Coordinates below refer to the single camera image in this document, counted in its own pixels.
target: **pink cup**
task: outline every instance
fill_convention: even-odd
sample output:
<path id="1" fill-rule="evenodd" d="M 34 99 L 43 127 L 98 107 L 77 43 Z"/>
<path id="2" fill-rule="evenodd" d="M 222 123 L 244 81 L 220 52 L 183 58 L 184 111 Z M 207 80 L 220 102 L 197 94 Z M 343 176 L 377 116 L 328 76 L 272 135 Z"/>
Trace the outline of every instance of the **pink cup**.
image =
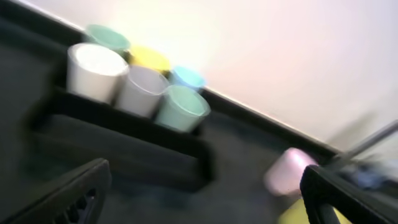
<path id="1" fill-rule="evenodd" d="M 264 183 L 274 195 L 299 193 L 301 177 L 308 165 L 318 164 L 300 149 L 290 148 L 264 175 Z"/>

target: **dark table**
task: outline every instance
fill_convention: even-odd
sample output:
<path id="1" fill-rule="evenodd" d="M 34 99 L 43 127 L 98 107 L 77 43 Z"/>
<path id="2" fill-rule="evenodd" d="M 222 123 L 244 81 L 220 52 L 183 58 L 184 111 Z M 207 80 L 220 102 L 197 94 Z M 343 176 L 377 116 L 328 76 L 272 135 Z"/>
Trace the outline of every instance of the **dark table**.
<path id="1" fill-rule="evenodd" d="M 47 91 L 47 80 L 67 46 L 0 19 L 0 177 L 4 199 L 38 187 L 76 167 L 27 154 L 21 121 Z M 297 198 L 275 197 L 262 178 L 291 146 L 275 134 L 214 111 L 203 139 L 215 153 L 216 180 L 195 194 L 113 176 L 99 223 L 277 223 Z"/>

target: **gray cup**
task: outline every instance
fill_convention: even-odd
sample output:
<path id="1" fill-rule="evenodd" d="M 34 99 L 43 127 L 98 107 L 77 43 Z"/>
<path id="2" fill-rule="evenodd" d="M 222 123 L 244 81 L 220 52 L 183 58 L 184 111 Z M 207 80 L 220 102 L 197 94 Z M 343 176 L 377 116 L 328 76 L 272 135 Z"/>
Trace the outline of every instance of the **gray cup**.
<path id="1" fill-rule="evenodd" d="M 159 72 L 131 65 L 116 107 L 149 118 L 168 86 L 169 82 Z"/>

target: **blue object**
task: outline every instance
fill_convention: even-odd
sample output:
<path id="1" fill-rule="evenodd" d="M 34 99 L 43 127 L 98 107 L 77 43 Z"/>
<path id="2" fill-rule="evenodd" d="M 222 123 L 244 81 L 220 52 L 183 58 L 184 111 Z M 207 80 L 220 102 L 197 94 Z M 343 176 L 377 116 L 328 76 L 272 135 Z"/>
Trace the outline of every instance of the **blue object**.
<path id="1" fill-rule="evenodd" d="M 196 71 L 177 66 L 172 70 L 170 83 L 172 85 L 182 85 L 192 90 L 200 91 L 205 86 L 206 80 Z"/>

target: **white cup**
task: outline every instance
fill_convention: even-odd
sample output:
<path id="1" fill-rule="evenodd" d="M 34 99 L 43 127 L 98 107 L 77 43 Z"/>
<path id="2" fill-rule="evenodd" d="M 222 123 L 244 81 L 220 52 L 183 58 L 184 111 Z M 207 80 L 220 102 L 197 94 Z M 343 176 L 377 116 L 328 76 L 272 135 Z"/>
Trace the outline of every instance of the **white cup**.
<path id="1" fill-rule="evenodd" d="M 159 72 L 131 65 L 116 107 L 149 118 L 168 86 L 169 82 Z"/>
<path id="2" fill-rule="evenodd" d="M 128 72 L 124 59 L 96 44 L 73 45 L 68 56 L 67 90 L 91 100 L 110 103 Z"/>

